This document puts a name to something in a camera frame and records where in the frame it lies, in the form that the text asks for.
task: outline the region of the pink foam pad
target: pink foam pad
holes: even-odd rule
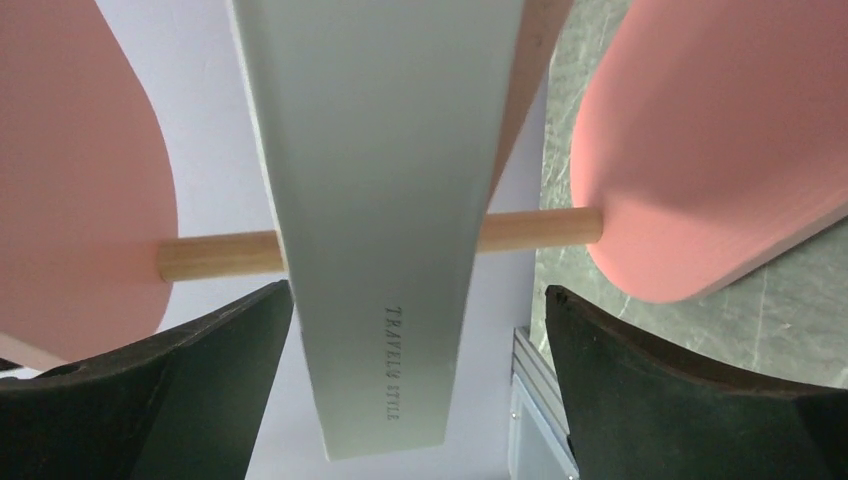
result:
[[[633,2],[571,153],[612,283],[709,293],[848,213],[846,25],[843,0]]]
[[[94,0],[0,2],[0,45],[0,358],[49,368],[155,332],[174,184]]]

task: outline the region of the pink paddle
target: pink paddle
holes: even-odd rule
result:
[[[848,213],[846,25],[841,0],[634,1],[571,157],[612,283],[703,295]]]
[[[94,0],[0,2],[0,357],[40,370],[156,331],[171,165]]]

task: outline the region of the wooden dowel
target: wooden dowel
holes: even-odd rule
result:
[[[483,221],[477,251],[583,245],[597,242],[601,232],[594,208],[495,213]],[[169,282],[286,270],[274,231],[169,240],[160,245],[157,264]]]

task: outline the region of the white wall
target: white wall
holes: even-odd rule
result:
[[[151,98],[171,156],[183,236],[271,229],[224,0],[98,0]],[[537,99],[493,204],[535,209],[544,137]],[[479,257],[443,447],[329,463],[297,320],[292,324],[248,478],[507,478],[512,329],[529,323],[533,252]],[[162,328],[277,277],[180,283]]]

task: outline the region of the marble countertop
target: marble countertop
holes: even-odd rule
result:
[[[551,63],[541,208],[571,206],[574,118],[630,0],[576,0]],[[610,313],[716,360],[789,380],[848,388],[848,223],[707,297],[670,305],[632,299],[584,247],[540,250],[531,339],[550,362],[544,290],[564,285]]]

